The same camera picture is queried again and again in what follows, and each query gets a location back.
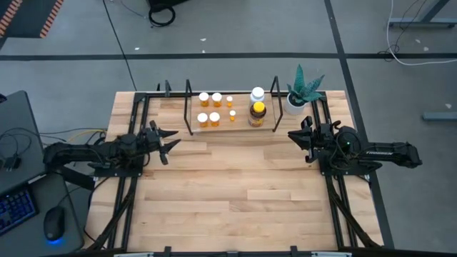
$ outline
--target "green leaves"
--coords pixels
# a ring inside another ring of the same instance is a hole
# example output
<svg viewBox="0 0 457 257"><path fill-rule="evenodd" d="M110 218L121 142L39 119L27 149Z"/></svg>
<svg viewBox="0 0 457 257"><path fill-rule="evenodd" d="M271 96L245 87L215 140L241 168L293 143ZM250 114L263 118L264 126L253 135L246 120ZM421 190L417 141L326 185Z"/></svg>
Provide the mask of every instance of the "green leaves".
<svg viewBox="0 0 457 257"><path fill-rule="evenodd" d="M293 83L293 89L295 91L300 92L302 88L305 86L305 78L303 77L303 69L299 64L297 67L297 72L295 74L295 82Z"/></svg>
<svg viewBox="0 0 457 257"><path fill-rule="evenodd" d="M322 82L324 76L325 75L322 75L319 79L314 79L312 82L310 82L308 85L306 85L305 96L308 96L309 94L316 91L316 89L321 85L321 82Z"/></svg>
<svg viewBox="0 0 457 257"><path fill-rule="evenodd" d="M299 64L297 67L293 88L291 85L287 84L288 92L293 96L293 99L297 104L300 104L304 101L315 101L321 97L319 93L316 93L316 90L321 85L324 76L325 75L322 75L320 78L314 79L312 82L305 84L303 69Z"/></svg>
<svg viewBox="0 0 457 257"><path fill-rule="evenodd" d="M319 99L322 95L318 92L312 92L308 96L303 97L304 101L315 101Z"/></svg>

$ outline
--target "black metal frame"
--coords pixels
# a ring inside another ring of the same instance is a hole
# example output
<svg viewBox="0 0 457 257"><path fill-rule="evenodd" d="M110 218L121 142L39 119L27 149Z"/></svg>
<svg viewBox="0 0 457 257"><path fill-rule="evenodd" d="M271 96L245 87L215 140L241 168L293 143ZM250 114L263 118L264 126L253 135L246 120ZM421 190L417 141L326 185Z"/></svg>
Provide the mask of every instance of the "black metal frame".
<svg viewBox="0 0 457 257"><path fill-rule="evenodd" d="M237 92L231 92L230 94L245 94L246 92L248 92L248 91L237 91ZM275 128L273 130L273 131L275 131L277 129L278 125L279 125L279 122L282 119L282 116L283 116L281 97L287 97L287 92L281 92L280 89L279 89L278 77L277 76L275 76L275 78L273 80L273 84L271 86L270 93L272 94L272 96L278 97L278 102L281 105L280 106L280 116L279 116L278 121L276 123L276 126L275 126ZM325 92L321 92L321 94L322 94L322 97L320 98L319 101L321 102L322 107L323 107L323 113L324 113L324 116L325 116L325 122L328 123L328 124L331 124L330 110L329 110L329 107L328 107L326 93ZM139 103L141 101L143 101L144 105L143 105L143 113L142 113L142 116L141 116L140 129L144 129L146 124L147 124L147 120L146 119L147 119L147 116L148 116L149 102L150 102L151 98L156 98L156 97L181 98L181 97L184 97L184 121L186 122L186 125L187 125L187 128L189 130L189 133L192 134L190 126L189 126L189 122L187 121L187 112L188 112L187 111L187 106L188 106L188 98L189 98L189 96L193 96L193 95L196 95L196 93L192 92L192 88L191 88L191 84L190 84L189 80L186 80L186 90L184 92L184 95L182 93L180 93L180 92L172 92L172 93L170 93L170 92L165 92L165 93L162 93L162 92L142 93L141 92L141 93L135 93L134 105L132 107L130 124L129 124L129 133L133 133L134 132L135 123L136 123L136 115L137 115ZM321 122L321 117L320 117L319 112L318 112L318 104L317 104L316 101L314 101L314 102L311 103L311 105L313 107L314 121L317 124L319 124ZM328 188L328 192L329 192L329 200L330 200L331 214L332 214L332 219L333 219L333 227L334 227L334 230L335 230L336 242L337 242L338 248L342 248L342 247L344 247L344 242L343 242L343 235L342 235L342 232L341 232L341 224L340 224L339 217L338 217L338 209L337 209L337 205L332 201L331 194L330 194L331 190L329 188L329 186L333 187L333 181L331 179L331 176L325 176L325 177L326 177L327 188ZM346 192L346 185L344 183L344 178L343 178L343 176L339 176L337 179L338 179L338 185L339 185L339 189L340 189L340 194L341 194L341 197L343 199L343 204L348 209L348 213L351 214L350 207L349 207L349 202L348 202L348 197L347 197L347 192ZM134 191L136 190L137 180L138 180L137 177L134 177L134 178L131 179L131 185L130 185L130 189L129 190L132 190L132 189ZM125 187L125 178L120 178L119 179L119 184L118 184L118 191L117 191L117 194L116 194L116 202L114 204L114 216L116 214L118 214L118 212L119 212L119 208L120 208L120 205L121 205L121 199L122 199L122 196L123 196L123 193L124 193L124 187ZM122 244L121 244L121 247L124 248L124 249L127 249L127 245L128 245L128 242L129 242L129 231L130 231L131 216L132 216L132 213L133 213L133 207L134 207L134 201L127 208L126 222L124 224L124 231L123 231L123 235L122 235L123 239L122 239ZM349 222L347 222L347 226L348 226L348 231L349 231L349 238L350 238L350 242L351 242L351 247L357 247L356 234L353 231L353 228L351 227L351 224ZM108 242L108 248L113 248L114 247L115 239L116 239L116 227L114 227L114 230L110 235L109 242Z"/></svg>
<svg viewBox="0 0 457 257"><path fill-rule="evenodd" d="M281 97L287 97L287 92L272 92L271 93L275 96L278 96L279 98ZM327 103L327 98L326 98L326 93L322 92L322 97L320 98L320 102L322 103L323 107L323 112L325 116L326 123L331 124L331 117L330 117L330 111L328 108L328 103ZM181 93L181 92L172 92L169 94L168 97L176 97L176 98L182 98L185 97L187 93ZM149 109L149 102L150 99L152 98L157 98L157 97L165 97L165 94L163 92L153 92L153 93L135 93L134 97L134 105L132 107L132 112L131 112L131 119L130 119L130 124L129 124L129 133L134 132L135 128L135 123L136 123L136 115L137 115L137 110L139 107L139 103L141 101L144 102L143 106L143 113L141 116L141 123L140 123L140 129L144 129L147 124L147 116L148 116L148 109ZM313 114L315 121L321 122L321 117L319 116L318 112L318 105L317 102L314 101L311 103L313 107ZM402 250L393 250L393 249L386 249L386 248L379 248L377 247L378 245L371 241L371 239L368 237L368 235L365 234L363 229L360 227L360 225L357 223L355 218L351 215L351 210L349 208L349 202L348 202L348 197L347 197L347 192L346 192L346 185L344 183L344 178L342 175L336 176L335 179L338 181L338 187L340 190L340 195L336 193L335 187L333 185L333 180L332 180L332 175L329 175L329 173L326 173L325 171L321 170L321 173L324 175L325 180L326 180L326 185L327 185L327 191L328 191L328 198L329 198L329 203L331 206L331 215L332 215L332 220L333 220L333 227L335 229L335 237L336 237L336 242L338 246L338 250L332 253L326 253L326 252L321 252L321 251L298 251L296 246L291 246L290 251L261 251L261 252L238 252L238 251L228 251L228 252L171 252L171 247L166 246L164 248L163 252L154 252L154 256L156 257L180 257L180 256L186 256L186 257L199 257L199 256L227 256L227 257L250 257L250 256L267 256L267 257L303 257L303 256L348 256L348 253L356 254L357 256L430 256L430 255L435 255L438 254L439 256L457 256L457 254L452 254L452 253L431 253L431 252L420 252L420 251L402 251ZM104 229L104 232L102 233L105 234L103 239L99 243L103 243L108 236L106 233L111 233L109 235L109 244L106 248L106 250L101 250L101 244L99 244L97 247L92 247L88 248L87 251L83 252L78 252L78 253L70 253L68 256L113 256L115 253L126 253L127 252L127 246L129 243L129 232L130 232L130 226L131 226L131 219L132 219L132 213L133 213L133 208L134 208L134 199L135 199L135 191L136 191L136 186L137 186L138 178L133 177L131 178L131 184L129 191L127 192L127 195L125 196L124 199L122 199L123 192L124 192L124 186L125 186L125 178L119 178L119 185L118 185L118 192L116 195L116 203L114 206L114 215L111 221L109 222L108 226ZM346 247L344 246L343 242L343 234L341 232L341 224L340 220L338 217L338 210L341 211L341 213L345 216L347 226L348 226L348 232L349 232L349 238L350 238L350 243L351 247ZM121 218L122 214L124 211L127 211L126 214L126 220L124 224L124 231L122 235L122 244L120 248L114 248L114 241L116 238L116 224ZM368 248L359 248L357 247L357 236L361 239L361 241L365 244L365 246L368 246Z"/></svg>
<svg viewBox="0 0 457 257"><path fill-rule="evenodd" d="M199 93L200 92L195 92L195 93L192 92L191 82L187 79L186 80L186 91L184 93L184 122L186 122L187 130L189 130L189 133L191 134L191 136L193 136L194 133L192 132L191 124L189 123L189 120L187 119L187 113L188 113L187 108L188 108L188 104L189 104L189 98L191 98L192 96L198 96ZM235 92L220 92L220 93L221 94L249 94L250 92L249 91L235 91ZM274 77L274 80L273 80L273 83L272 83L271 89L270 89L270 94L271 94L271 101L272 102L273 102L273 97L275 97L275 96L276 97L278 97L278 96L282 97L283 96L281 94L281 89L279 88L279 80L278 80L277 76ZM282 104L281 97L278 97L279 117L278 117L278 120L276 121L275 126L273 128L273 132L276 132L276 129L278 128L279 123L281 122L281 119L283 118L283 104ZM190 106L189 109L190 109L190 113L192 113L192 99L190 100L190 103L191 103L191 106Z"/></svg>

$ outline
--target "wooden table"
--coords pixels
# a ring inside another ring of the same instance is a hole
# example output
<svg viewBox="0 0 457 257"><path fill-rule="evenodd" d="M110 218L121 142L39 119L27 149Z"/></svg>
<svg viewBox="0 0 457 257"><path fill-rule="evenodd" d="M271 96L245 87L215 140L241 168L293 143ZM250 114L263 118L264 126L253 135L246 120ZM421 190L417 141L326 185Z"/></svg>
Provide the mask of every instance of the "wooden table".
<svg viewBox="0 0 457 257"><path fill-rule="evenodd" d="M326 93L332 120L352 126L344 91ZM117 93L108 140L128 131L133 97L134 92ZM318 162L306 163L307 153L287 137L288 131L299 129L305 116L312 116L310 105L302 116L285 113L276 133L194 136L184 123L183 108L184 98L154 98L149 104L148 122L155 120L162 129L179 130L169 140L182 141L170 153L168 166L153 153L139 179L129 251L163 251L165 246L171 246L172 251L289 251L290 246L298 246L300 251L337 249ZM368 184L355 176L345 179L354 217L382 244ZM86 226L93 237L112 216L117 185L118 179L110 178L94 193ZM340 219L349 245L342 215ZM117 246L123 226L120 222Z"/></svg>

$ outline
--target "white bottle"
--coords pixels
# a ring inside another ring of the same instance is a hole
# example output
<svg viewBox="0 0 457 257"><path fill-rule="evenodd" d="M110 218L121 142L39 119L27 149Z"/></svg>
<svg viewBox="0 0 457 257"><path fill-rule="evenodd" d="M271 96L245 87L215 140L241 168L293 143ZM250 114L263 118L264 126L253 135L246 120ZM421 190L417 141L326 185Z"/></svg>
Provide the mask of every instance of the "white bottle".
<svg viewBox="0 0 457 257"><path fill-rule="evenodd" d="M261 102L265 101L265 91L263 90L263 88L261 88L259 86L252 89L251 104L249 105L249 108L251 108L251 106L257 101L261 101Z"/></svg>

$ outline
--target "white cable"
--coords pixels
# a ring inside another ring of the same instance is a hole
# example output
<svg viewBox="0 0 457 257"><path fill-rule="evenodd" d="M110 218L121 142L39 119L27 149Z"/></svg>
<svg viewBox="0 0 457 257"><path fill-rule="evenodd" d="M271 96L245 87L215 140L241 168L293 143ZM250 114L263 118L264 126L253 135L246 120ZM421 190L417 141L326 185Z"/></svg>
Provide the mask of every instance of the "white cable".
<svg viewBox="0 0 457 257"><path fill-rule="evenodd" d="M387 29L386 29L386 31L387 31L387 46L388 46L388 50L391 52L392 56L395 58L395 60L397 60L398 63L406 65L406 66L419 66L419 65L426 65L426 64L448 64L448 63L457 61L457 59L454 59L454 60L449 60L449 61L428 61L428 62L419 63L419 64L407 64L407 63L404 63L404 62L398 60L397 56L395 56L395 54L392 52L391 44L390 44L390 41L388 39L388 28L389 28L389 24L391 23L392 13L393 13L393 0L392 0L392 5L391 5L391 14L388 16L388 21L387 21Z"/></svg>

